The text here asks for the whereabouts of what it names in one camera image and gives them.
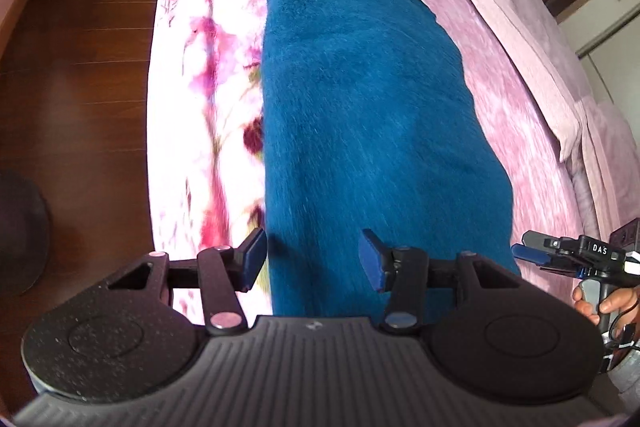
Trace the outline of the person's right hand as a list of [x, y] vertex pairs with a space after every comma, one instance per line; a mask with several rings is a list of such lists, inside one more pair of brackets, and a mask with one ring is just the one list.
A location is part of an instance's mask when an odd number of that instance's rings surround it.
[[600, 302], [599, 311], [584, 299], [582, 288], [576, 286], [573, 291], [574, 308], [588, 317], [593, 323], [600, 322], [599, 314], [617, 314], [617, 322], [612, 328], [612, 335], [618, 336], [628, 324], [639, 322], [639, 288], [618, 288]]

